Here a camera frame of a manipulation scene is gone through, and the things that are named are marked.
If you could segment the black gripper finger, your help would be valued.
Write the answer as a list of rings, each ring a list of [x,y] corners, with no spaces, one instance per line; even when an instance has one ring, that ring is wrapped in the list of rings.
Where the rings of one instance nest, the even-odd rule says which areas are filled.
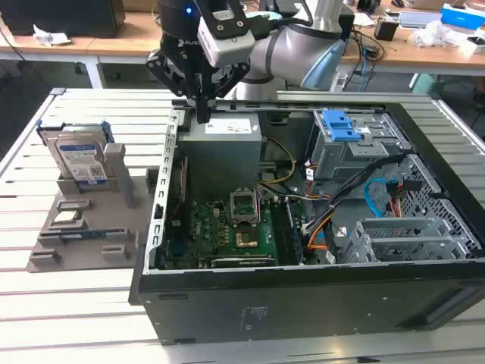
[[[223,98],[250,71],[246,62],[215,68],[207,66],[203,70],[203,122],[208,123],[211,108],[216,98]]]
[[[152,51],[145,65],[173,94],[185,96],[187,103],[196,110],[197,121],[204,122],[202,86],[188,51]]]

